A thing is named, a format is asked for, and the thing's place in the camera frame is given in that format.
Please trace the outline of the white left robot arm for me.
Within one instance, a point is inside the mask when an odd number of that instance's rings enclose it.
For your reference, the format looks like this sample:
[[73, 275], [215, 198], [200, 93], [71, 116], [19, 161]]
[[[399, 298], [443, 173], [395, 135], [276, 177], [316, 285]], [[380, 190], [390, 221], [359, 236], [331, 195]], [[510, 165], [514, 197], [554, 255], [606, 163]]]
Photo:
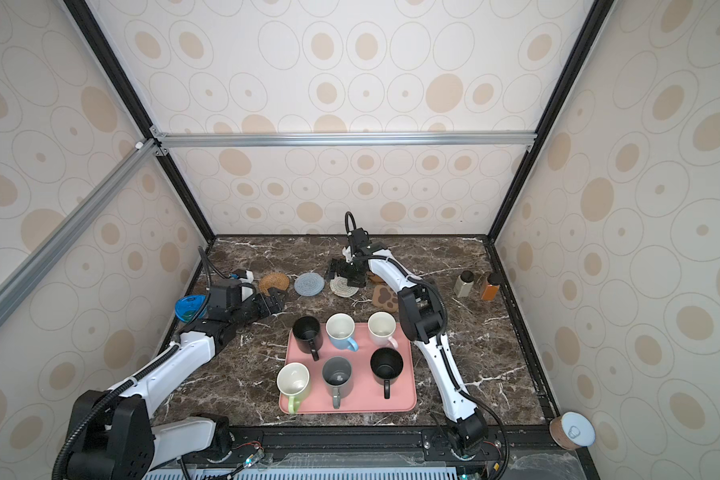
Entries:
[[220, 353], [238, 331], [280, 313], [286, 293], [258, 291], [227, 279], [190, 304], [191, 320], [168, 348], [109, 389], [89, 390], [74, 403], [54, 479], [141, 479], [155, 467], [199, 453], [226, 460], [233, 435], [225, 416], [197, 414], [152, 426], [158, 407], [198, 368]]

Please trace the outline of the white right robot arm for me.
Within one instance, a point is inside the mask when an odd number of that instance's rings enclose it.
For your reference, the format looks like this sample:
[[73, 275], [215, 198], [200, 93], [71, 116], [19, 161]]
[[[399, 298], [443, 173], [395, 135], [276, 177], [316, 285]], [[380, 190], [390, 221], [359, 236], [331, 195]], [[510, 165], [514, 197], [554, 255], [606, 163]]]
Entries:
[[438, 289], [405, 268], [369, 233], [345, 220], [348, 245], [342, 260], [331, 261], [326, 277], [340, 275], [352, 286], [363, 286], [372, 273], [397, 295], [399, 322], [406, 338], [424, 355], [434, 377], [446, 417], [446, 434], [458, 457], [471, 457], [489, 433], [489, 426], [478, 402], [469, 394], [446, 334], [448, 313]]

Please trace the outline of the multicolour stitched white coaster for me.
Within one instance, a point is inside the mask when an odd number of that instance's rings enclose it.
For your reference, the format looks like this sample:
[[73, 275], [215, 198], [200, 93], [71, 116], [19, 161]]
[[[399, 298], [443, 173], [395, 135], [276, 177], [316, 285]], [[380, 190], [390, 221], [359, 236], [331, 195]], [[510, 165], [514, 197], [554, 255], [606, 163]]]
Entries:
[[333, 294], [341, 298], [350, 298], [359, 291], [358, 287], [350, 286], [348, 280], [340, 276], [333, 278], [329, 282], [329, 287]]

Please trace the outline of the woven rattan coaster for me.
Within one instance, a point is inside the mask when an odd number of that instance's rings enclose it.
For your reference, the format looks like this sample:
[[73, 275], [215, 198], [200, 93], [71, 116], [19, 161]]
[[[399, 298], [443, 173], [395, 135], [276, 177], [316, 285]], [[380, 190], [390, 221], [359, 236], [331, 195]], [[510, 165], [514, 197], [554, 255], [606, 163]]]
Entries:
[[265, 295], [269, 295], [272, 288], [287, 291], [289, 285], [288, 276], [280, 272], [266, 274], [259, 280], [259, 290]]

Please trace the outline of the light blue woven coaster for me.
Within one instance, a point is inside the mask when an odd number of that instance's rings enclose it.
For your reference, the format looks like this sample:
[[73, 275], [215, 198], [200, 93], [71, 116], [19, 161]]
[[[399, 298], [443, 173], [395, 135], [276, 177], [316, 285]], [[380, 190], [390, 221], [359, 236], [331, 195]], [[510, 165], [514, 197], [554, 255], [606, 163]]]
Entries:
[[294, 290], [300, 296], [313, 297], [322, 292], [325, 286], [324, 278], [315, 272], [299, 275], [294, 281]]

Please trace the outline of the brown paw shaped coaster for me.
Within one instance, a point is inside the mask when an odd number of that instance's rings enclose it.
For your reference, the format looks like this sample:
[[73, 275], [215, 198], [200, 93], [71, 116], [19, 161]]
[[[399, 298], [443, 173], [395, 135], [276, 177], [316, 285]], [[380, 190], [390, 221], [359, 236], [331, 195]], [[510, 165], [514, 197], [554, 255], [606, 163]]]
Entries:
[[397, 294], [386, 285], [376, 285], [371, 297], [371, 303], [383, 311], [396, 313], [399, 311]]

